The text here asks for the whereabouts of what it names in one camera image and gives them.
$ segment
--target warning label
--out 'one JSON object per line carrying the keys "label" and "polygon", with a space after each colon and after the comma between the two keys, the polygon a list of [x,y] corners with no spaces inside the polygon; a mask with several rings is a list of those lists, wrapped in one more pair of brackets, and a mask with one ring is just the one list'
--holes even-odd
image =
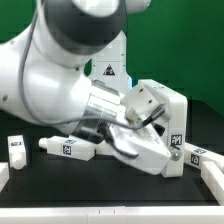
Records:
{"label": "warning label", "polygon": [[115,75],[114,70],[112,69],[111,65],[107,67],[103,75]]}

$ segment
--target green wall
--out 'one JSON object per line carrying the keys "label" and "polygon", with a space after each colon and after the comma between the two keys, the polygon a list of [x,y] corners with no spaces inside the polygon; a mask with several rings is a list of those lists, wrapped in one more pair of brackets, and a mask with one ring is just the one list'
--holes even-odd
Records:
{"label": "green wall", "polygon": [[[35,1],[0,1],[0,42],[31,21]],[[152,0],[129,16],[127,71],[155,79],[224,115],[224,0]]]}

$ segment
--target black-and-white tag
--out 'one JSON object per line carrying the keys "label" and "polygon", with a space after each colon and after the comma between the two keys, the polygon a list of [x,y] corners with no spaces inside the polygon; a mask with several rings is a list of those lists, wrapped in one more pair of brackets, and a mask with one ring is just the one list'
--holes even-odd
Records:
{"label": "black-and-white tag", "polygon": [[74,144],[75,142],[76,142],[75,140],[67,140],[65,143],[72,145],[72,144]]}
{"label": "black-and-white tag", "polygon": [[22,145],[22,142],[12,142],[11,146],[20,146]]}
{"label": "black-and-white tag", "polygon": [[191,154],[191,164],[199,166],[200,165],[200,157],[194,154]]}
{"label": "black-and-white tag", "polygon": [[63,153],[64,155],[69,155],[69,156],[71,156],[71,155],[72,155],[72,147],[69,146],[69,145],[63,145],[63,151],[62,151],[62,153]]}
{"label": "black-and-white tag", "polygon": [[207,151],[205,149],[196,149],[196,150],[194,150],[194,152],[202,155],[202,154],[206,153]]}
{"label": "black-and-white tag", "polygon": [[171,135],[171,146],[182,145],[183,135]]}

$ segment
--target white block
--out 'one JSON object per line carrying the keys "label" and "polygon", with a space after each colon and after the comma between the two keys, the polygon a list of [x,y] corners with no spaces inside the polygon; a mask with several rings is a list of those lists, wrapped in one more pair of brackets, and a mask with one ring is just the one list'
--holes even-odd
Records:
{"label": "white block", "polygon": [[185,143],[184,154],[184,162],[190,166],[201,169],[204,161],[213,161],[224,172],[224,156],[222,155],[189,143]]}
{"label": "white block", "polygon": [[53,136],[39,140],[39,146],[47,153],[88,161],[95,155],[95,145],[80,138]]}
{"label": "white block", "polygon": [[0,163],[0,192],[9,180],[8,163]]}
{"label": "white block", "polygon": [[8,137],[10,167],[17,170],[27,165],[26,149],[22,135]]}
{"label": "white block", "polygon": [[212,161],[204,161],[201,164],[201,177],[219,202],[224,206],[224,174]]}

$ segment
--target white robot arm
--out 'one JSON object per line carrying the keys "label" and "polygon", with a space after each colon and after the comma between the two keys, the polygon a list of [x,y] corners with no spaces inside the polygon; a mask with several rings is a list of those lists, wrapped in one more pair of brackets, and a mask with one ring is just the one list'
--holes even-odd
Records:
{"label": "white robot arm", "polygon": [[[87,61],[121,32],[126,14],[149,4],[37,0],[31,27],[0,46],[0,108],[94,144],[106,140],[122,162],[161,173],[171,153],[150,124],[165,114],[161,99],[141,85],[123,98],[84,75]],[[130,103],[133,93],[140,99],[138,108]]]}

